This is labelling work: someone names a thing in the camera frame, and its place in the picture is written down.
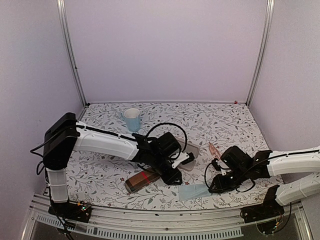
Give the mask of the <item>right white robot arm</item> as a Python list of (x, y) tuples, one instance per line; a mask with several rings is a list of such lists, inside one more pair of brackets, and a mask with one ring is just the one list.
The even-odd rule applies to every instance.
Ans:
[(229, 147), (220, 157), (228, 172), (216, 175), (208, 191), (220, 194), (236, 190), (246, 180), (267, 179), (273, 176), (308, 173), (291, 183), (276, 185), (268, 189), (264, 203), (258, 213), (269, 218), (291, 202), (307, 198), (320, 192), (320, 148), (318, 146), (294, 151), (258, 151), (254, 157), (239, 147)]

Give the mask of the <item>brown plaid glasses case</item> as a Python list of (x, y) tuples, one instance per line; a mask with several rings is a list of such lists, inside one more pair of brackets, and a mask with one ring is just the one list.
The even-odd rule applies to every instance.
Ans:
[(136, 193), (157, 181), (160, 175), (157, 172), (151, 172), (149, 169), (143, 170), (125, 181), (125, 188), (129, 193)]

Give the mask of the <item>pink translucent sunglasses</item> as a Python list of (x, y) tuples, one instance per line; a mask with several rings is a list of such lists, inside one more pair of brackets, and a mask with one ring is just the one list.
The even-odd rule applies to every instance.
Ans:
[(210, 151), (211, 155), (214, 158), (220, 160), (221, 159), (221, 153), (215, 148), (215, 146), (211, 142), (209, 142), (208, 146), (209, 146), (209, 151)]

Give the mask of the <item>small blue cloth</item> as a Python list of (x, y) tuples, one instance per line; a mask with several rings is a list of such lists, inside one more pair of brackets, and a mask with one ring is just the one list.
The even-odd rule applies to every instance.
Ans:
[(180, 201), (210, 197), (211, 195), (205, 184), (180, 185), (178, 187), (178, 198)]

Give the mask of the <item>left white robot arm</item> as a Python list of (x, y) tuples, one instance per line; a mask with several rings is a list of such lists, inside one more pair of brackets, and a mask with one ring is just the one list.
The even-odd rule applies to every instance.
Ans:
[(106, 154), (146, 164), (160, 175), (165, 184), (182, 183), (182, 173), (173, 163), (182, 156), (185, 147), (170, 132), (160, 137), (138, 133), (126, 136), (89, 126), (77, 120), (74, 113), (67, 112), (46, 131), (44, 142), (30, 152), (36, 154), (38, 149), (43, 149), (41, 156), (48, 175), (50, 199), (63, 217), (70, 217), (75, 211), (69, 202), (66, 178), (66, 168), (74, 151)]

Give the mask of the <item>pink glasses case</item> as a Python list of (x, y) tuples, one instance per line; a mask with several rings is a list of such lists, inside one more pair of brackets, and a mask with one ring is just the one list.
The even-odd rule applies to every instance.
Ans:
[(196, 158), (199, 156), (200, 153), (200, 146), (188, 141), (184, 152), (189, 155), (189, 159), (187, 159), (185, 163), (180, 163), (177, 166), (177, 168), (180, 170), (190, 172), (195, 167)]

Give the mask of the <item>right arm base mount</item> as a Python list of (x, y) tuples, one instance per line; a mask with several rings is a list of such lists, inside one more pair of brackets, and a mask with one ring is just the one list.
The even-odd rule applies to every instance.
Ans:
[(240, 210), (240, 217), (245, 223), (256, 222), (283, 215), (284, 207), (276, 202), (276, 192), (280, 186), (270, 187), (261, 204), (243, 207)]

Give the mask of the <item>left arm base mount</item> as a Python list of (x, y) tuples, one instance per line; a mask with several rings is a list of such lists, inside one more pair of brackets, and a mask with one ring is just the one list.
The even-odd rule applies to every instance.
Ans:
[(80, 201), (77, 203), (70, 202), (54, 202), (50, 199), (50, 207), (48, 213), (58, 216), (61, 219), (73, 220), (82, 223), (88, 223), (91, 218), (92, 204), (90, 202)]

